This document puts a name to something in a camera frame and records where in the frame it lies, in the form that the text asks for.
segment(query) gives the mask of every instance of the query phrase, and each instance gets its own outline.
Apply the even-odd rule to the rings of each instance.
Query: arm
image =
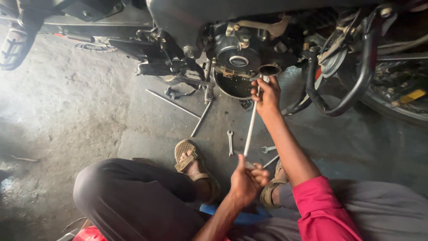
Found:
[[[293,134],[287,128],[281,111],[279,110],[279,95],[281,89],[274,76],[269,76],[269,83],[262,79],[253,81],[252,85],[263,90],[260,97],[255,94],[256,88],[251,90],[254,101],[258,101],[257,112],[262,117],[267,130],[272,136],[284,171],[294,187],[302,182],[321,176],[315,164],[303,153]]]
[[[245,158],[238,155],[238,166],[231,177],[230,191],[217,211],[199,230],[193,241],[223,241],[241,210],[256,197],[268,183],[269,172],[256,163],[255,169],[245,168]]]
[[[269,83],[262,79],[253,81],[252,85],[260,85],[263,94],[257,97],[256,88],[253,88],[252,99],[259,101],[257,112],[272,136],[293,187],[293,196],[302,216],[298,221],[302,240],[362,240],[352,219],[334,196],[328,179],[321,176],[286,126],[279,110],[281,89],[275,77],[269,76],[269,79]]]

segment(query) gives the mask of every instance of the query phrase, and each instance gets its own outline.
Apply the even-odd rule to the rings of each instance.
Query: knee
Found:
[[[92,164],[77,175],[73,189],[73,199],[79,209],[96,205],[102,196],[108,193],[111,179],[111,163],[108,159]]]

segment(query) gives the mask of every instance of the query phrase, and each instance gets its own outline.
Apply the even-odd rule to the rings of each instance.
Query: red container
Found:
[[[80,230],[73,241],[107,241],[95,226],[89,226]]]

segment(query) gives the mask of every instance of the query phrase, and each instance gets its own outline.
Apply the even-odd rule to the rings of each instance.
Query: blue stool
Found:
[[[217,210],[218,205],[205,205],[202,204],[199,208],[199,211],[204,212],[206,214],[214,215],[215,211]],[[256,210],[258,214],[249,214],[241,212],[238,217],[235,219],[233,224],[236,225],[249,225],[256,223],[260,220],[263,220],[265,218],[272,217],[266,210],[264,210],[262,207],[256,206]]]

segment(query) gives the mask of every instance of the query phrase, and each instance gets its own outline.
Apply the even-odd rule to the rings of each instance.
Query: foot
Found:
[[[287,179],[287,175],[285,175],[284,169],[280,169],[278,174],[275,176],[276,179]],[[285,184],[280,184],[272,191],[272,202],[276,206],[280,206],[279,204],[279,191],[281,190],[281,187]]]
[[[180,161],[182,161],[184,158],[188,157],[192,153],[192,150],[188,150],[187,153],[181,154]],[[202,165],[199,165],[198,160],[194,160],[183,170],[183,173],[187,174],[190,178],[193,178],[194,176],[205,173]],[[196,180],[195,182],[196,191],[197,191],[197,198],[201,202],[207,202],[212,195],[211,192],[211,184],[208,180],[208,178],[201,178]]]

